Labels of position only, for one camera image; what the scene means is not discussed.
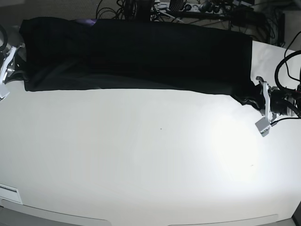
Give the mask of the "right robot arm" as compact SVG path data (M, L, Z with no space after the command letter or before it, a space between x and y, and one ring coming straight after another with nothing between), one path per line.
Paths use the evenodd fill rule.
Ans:
M19 27L0 27L0 99L9 94L6 84L24 80L26 68L26 48Z

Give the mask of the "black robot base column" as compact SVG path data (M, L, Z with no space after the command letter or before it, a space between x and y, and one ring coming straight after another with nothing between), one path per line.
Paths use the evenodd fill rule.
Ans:
M154 2L154 0L125 0L125 19L129 21L149 22Z

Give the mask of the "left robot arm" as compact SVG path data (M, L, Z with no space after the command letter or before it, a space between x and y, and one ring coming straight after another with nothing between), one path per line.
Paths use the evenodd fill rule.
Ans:
M289 55L287 50L285 51L284 59L277 65L274 73L276 83L274 87L271 87L262 77L256 77L261 88L260 94L263 96L263 106L258 108L263 118L255 125L262 136L267 135L270 128L280 121L301 118L301 85L299 84L296 89L289 89L282 86L279 81L281 67L285 65L286 71L289 72L288 60L300 54L299 50Z

